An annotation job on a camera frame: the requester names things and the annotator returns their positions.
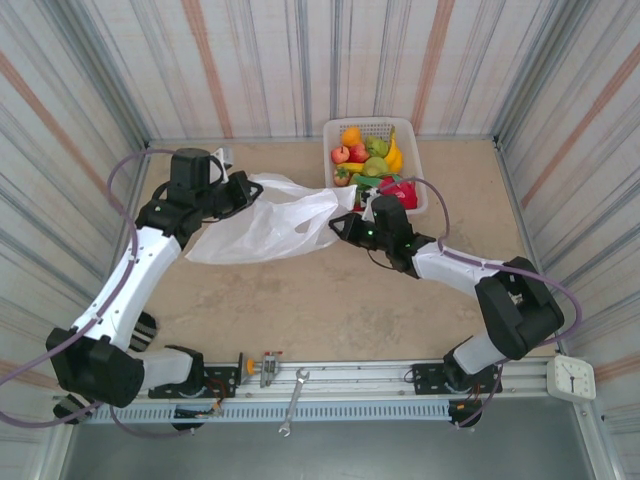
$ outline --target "wall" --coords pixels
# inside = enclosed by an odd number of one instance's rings
[[[490,134],[558,0],[76,0],[148,137],[319,136],[392,115]]]
[[[58,14],[45,1],[0,4],[0,376],[43,353],[50,330],[68,328],[98,292],[121,228],[105,179],[140,148]],[[117,179],[122,203],[134,172]],[[47,362],[5,385],[0,408],[48,420],[55,387]],[[29,476],[44,435],[0,423],[0,478]]]
[[[605,424],[640,478],[640,3],[587,4],[503,142],[542,265],[585,310],[570,352],[595,365]]]

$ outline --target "red apple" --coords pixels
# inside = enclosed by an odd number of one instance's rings
[[[338,147],[331,150],[331,161],[336,165],[349,160],[349,149],[347,147]]]
[[[370,157],[364,143],[358,143],[349,149],[349,161],[353,163],[364,163]]]

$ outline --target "white clock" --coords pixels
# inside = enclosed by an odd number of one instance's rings
[[[583,360],[558,355],[547,363],[549,395],[575,403],[596,398],[593,367]]]

